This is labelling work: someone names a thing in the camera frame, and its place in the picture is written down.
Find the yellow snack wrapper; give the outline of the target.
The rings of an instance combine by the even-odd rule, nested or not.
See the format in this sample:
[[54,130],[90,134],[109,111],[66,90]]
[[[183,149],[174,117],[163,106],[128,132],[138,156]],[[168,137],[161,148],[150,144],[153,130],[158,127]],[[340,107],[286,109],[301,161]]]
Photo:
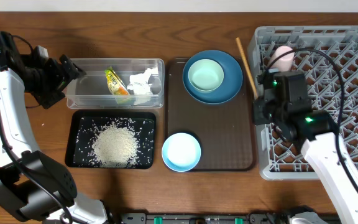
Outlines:
[[107,80],[107,86],[109,92],[114,95],[115,101],[119,105],[128,104],[131,102],[130,93],[127,90],[124,82],[113,70],[112,67],[108,67],[104,71]]

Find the light blue bowl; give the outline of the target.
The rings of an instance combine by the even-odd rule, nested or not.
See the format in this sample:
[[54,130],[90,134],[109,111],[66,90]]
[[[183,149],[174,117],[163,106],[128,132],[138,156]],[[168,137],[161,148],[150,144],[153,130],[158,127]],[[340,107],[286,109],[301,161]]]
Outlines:
[[162,159],[169,169],[188,172],[195,168],[201,159],[201,144],[191,134],[172,134],[163,143]]

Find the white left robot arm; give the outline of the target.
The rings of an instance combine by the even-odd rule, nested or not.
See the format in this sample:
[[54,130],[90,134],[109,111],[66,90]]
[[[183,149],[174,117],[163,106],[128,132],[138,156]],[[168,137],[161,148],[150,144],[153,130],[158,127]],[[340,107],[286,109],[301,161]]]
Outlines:
[[84,75],[66,55],[41,46],[21,54],[15,36],[0,31],[0,207],[20,222],[107,223],[100,200],[78,193],[69,170],[45,155],[35,140],[24,95],[50,108]]

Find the wooden chopstick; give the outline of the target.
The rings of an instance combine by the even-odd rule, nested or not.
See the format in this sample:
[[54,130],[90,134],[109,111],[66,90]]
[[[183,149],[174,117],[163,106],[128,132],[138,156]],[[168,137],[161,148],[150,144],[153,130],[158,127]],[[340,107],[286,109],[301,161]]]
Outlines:
[[247,77],[248,77],[248,80],[249,80],[250,87],[252,89],[254,98],[257,99],[259,97],[258,93],[257,93],[257,89],[256,89],[256,86],[255,86],[255,83],[254,83],[252,73],[251,73],[249,65],[248,65],[248,61],[247,61],[247,58],[246,58],[246,55],[245,55],[245,52],[244,52],[244,48],[242,46],[242,43],[241,43],[241,40],[240,40],[239,37],[236,37],[236,44],[237,44],[237,48],[239,50],[239,53],[241,55],[242,62],[244,64],[244,68],[246,70]]

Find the white napkin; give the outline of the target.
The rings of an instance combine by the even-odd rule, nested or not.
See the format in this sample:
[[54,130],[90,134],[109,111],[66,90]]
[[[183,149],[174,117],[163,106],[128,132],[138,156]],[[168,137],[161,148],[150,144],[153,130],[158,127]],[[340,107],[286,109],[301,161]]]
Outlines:
[[149,79],[152,75],[158,75],[158,68],[147,68],[144,73],[131,75],[127,90],[132,91],[135,95],[151,95],[152,90]]

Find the dark blue plate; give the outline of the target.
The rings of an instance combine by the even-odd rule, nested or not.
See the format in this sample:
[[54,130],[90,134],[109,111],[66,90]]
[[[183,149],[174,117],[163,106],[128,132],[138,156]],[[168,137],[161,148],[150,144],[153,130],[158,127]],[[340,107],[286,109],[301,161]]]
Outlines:
[[[188,81],[190,66],[201,59],[211,59],[222,66],[224,80],[222,84],[212,92],[202,93],[195,90]],[[192,56],[183,69],[183,84],[187,92],[196,100],[206,104],[222,104],[235,97],[242,87],[243,74],[237,60],[231,55],[220,50],[205,50]]]

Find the mint green bowl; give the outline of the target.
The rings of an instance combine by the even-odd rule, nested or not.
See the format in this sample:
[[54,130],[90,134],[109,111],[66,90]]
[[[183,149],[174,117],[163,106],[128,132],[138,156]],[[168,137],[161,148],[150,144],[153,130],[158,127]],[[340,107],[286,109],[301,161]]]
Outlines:
[[188,81],[192,87],[202,93],[217,89],[224,80],[224,70],[219,63],[211,59],[194,62],[188,71]]

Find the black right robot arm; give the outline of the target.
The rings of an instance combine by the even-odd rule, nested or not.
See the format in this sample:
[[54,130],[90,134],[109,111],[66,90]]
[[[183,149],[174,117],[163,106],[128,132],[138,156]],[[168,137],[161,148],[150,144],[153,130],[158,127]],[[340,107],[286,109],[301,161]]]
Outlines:
[[317,174],[342,223],[358,223],[358,170],[339,124],[325,110],[314,110],[303,72],[265,72],[257,77],[263,92],[253,102],[252,121],[274,124],[280,137],[300,148]]

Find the pink cup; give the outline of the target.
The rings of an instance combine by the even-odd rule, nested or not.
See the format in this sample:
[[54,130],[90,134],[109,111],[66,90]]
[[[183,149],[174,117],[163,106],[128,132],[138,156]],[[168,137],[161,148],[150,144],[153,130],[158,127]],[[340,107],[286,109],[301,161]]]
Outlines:
[[[292,48],[289,46],[280,46],[276,49],[276,51],[273,53],[272,57],[268,61],[268,66],[272,64],[272,62],[279,56],[292,51]],[[277,68],[280,72],[287,72],[291,69],[293,59],[294,59],[295,53],[292,52],[290,54],[287,54],[280,59],[278,59],[270,68]]]

